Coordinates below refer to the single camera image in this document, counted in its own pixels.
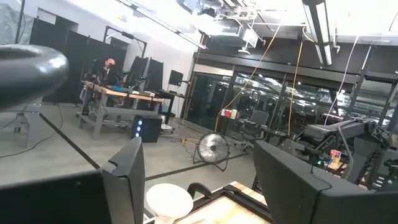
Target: computer tower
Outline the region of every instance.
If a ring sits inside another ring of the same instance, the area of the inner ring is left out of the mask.
[[[161,117],[137,115],[132,122],[131,138],[141,137],[142,142],[157,142],[161,126]]]

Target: gray floor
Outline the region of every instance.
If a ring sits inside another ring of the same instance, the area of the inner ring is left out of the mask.
[[[101,139],[91,138],[93,128],[78,129],[78,119],[75,113],[79,108],[74,106],[60,107],[63,118],[62,131],[79,147],[81,147],[98,164],[104,164],[120,150],[130,138],[120,128],[105,127],[101,130]],[[57,106],[45,105],[43,114],[55,125],[61,125],[60,112]],[[12,120],[14,114],[0,114],[0,124]],[[54,131],[44,122],[39,130],[42,138],[51,136]],[[183,138],[198,139],[201,133],[188,128],[180,128]],[[10,128],[0,130],[0,157],[25,150],[25,132],[14,134]],[[159,138],[158,143],[145,143],[144,156],[146,177],[171,172],[192,164],[194,146],[171,142]],[[231,156],[242,154],[231,148]],[[93,169],[71,146],[58,134],[40,143],[35,149],[17,156],[0,158],[0,184],[23,182],[26,180],[54,177]],[[232,181],[238,181],[251,186],[255,175],[252,157],[250,155],[237,157],[229,161],[228,168],[221,172],[214,166],[205,166],[178,174],[168,175],[146,182],[146,190],[155,184],[171,183],[187,188],[192,182],[205,184],[209,189],[216,189]]]

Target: black partition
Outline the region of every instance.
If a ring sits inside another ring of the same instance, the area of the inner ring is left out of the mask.
[[[116,61],[121,72],[126,50],[102,43],[54,24],[35,19],[30,44],[51,47],[64,53],[70,64],[68,80],[54,93],[43,97],[44,102],[79,103],[81,79],[90,72],[94,59],[102,66],[108,58]]]

